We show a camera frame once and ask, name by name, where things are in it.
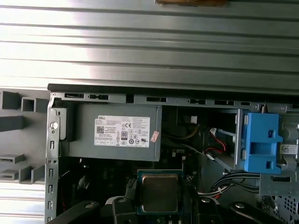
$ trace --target power supply label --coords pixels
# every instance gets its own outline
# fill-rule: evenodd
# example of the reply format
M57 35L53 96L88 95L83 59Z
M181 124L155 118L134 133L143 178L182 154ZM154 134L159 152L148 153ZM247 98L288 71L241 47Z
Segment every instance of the power supply label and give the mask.
M94 121L95 146L150 147L150 118L98 116Z

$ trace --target gray plastic panel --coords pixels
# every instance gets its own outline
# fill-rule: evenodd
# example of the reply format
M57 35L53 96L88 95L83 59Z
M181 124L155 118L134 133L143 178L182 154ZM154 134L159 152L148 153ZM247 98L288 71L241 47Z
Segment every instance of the gray plastic panel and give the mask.
M19 171L14 169L7 169L0 173L0 179L4 181L15 181L19 178Z
M20 95L20 107L22 97L39 97L46 100L49 100L50 98L50 93L48 91L15 89L0 89L0 91L8 91ZM22 130L0 132L0 154L24 154L28 164L44 164L46 151L47 114L22 112L20 109L0 110L0 114L2 117L23 116L25 118L25 127Z
M16 164L18 162L22 162L25 160L24 154L22 155L11 155L11 154L6 154L6 155L0 155L0 162L8 162L12 164Z
M0 117L0 132L20 130L24 128L23 116Z
M154 131L161 132L161 107L134 105L80 105L77 116L77 140L70 142L69 156L159 161L160 137L155 143L149 142L149 148L95 146L94 120L97 119L99 115L150 117L149 138L151 138Z
M21 111L46 113L48 103L47 99L22 97Z
M21 99L17 92L0 91L0 109L17 110L20 106Z

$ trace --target ventilation slot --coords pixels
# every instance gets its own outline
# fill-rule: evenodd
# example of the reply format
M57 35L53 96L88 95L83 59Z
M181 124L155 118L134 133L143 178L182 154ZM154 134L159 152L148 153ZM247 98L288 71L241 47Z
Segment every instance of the ventilation slot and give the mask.
M99 99L99 100L109 100L109 95L94 95L94 94L90 94L88 96L88 98L90 98L90 99Z
M299 109L299 104L292 104L292 109Z
M78 94L78 93L65 93L64 94L65 98L84 98L84 94Z
M250 102L241 102L242 106L250 106Z
M206 105L206 100L205 99L190 99L189 104Z
M126 95L126 103L127 104L133 104L134 103L134 95L133 94L127 94Z
M228 101L228 100L215 100L215 105L233 106L233 105L235 105L235 103L234 103L234 101Z
M162 102L166 103L167 98L166 97L146 97L147 102Z
M271 180L273 182L291 182L290 177L277 177L277 176L272 176Z

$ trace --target wire bundle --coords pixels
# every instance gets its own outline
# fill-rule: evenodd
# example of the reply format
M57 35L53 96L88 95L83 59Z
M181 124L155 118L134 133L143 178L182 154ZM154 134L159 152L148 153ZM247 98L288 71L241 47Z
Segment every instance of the wire bundle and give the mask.
M221 141L221 140L219 140L218 138L216 138L215 134L212 133L211 130L212 130L212 129L210 129L210 131L209 131L209 132L210 132L210 135L212 136L212 138L213 138L216 142L218 142L218 143L222 146L222 150L219 150L219 149L216 149L216 148L209 147L209 148L205 149L204 153L206 154L206 153L208 152L208 150L217 151L218 153L226 152L226 143L223 142L223 141Z
M239 186L243 188L244 190L258 194L259 193L259 187L256 186L250 186L247 184L244 184L244 181L247 179L259 179L260 175L259 174L254 174L254 173L232 173L225 175L224 177L220 178L212 187L209 193L201 193L198 192L199 195L201 196L206 196L206 197L220 197L220 195L227 191L229 188L233 186Z
M171 139L177 139L177 140L184 140L184 139L189 139L191 137L193 137L197 131L198 131L199 125L196 125L195 129L192 131L191 134L187 135L187 136L175 136L175 135L171 135L171 134L165 134L163 133L162 135Z

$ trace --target metal chassis frame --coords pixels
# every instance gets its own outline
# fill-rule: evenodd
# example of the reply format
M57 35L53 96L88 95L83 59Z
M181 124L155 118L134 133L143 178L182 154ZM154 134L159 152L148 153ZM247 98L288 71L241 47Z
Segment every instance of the metal chassis frame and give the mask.
M48 223L56 217L57 209L57 186L58 186L58 164L59 164L59 141L63 140L66 133L66 109L53 108L54 100L69 100L80 102L106 102L113 104L126 104L125 94L107 94L107 93L81 93L82 98L66 98L65 93L71 92L52 92L51 98L48 104L48 118L47 118L47 144L46 144L46 170L45 170L45 223ZM108 95L107 100L91 99L89 95ZM261 107L266 104L268 111L271 113L285 114L287 112L299 112L299 109L292 108L291 104L280 103L268 103L268 102L242 102L242 101L227 101L227 105L220 105L216 99L190 99L190 98L174 98L174 97L161 97L164 102L152 102L148 101L147 97L150 95L134 95L134 102L127 103L128 105L171 105L171 106L188 106L188 107L203 107L203 108L219 108L219 109L235 109L236 112L236 133L239 133L242 129L243 115L242 110L249 110L252 112L260 111ZM204 102L204 104L191 103L191 100ZM239 139L241 135L236 138L236 157L234 159L234 167L238 164L238 155L241 154Z

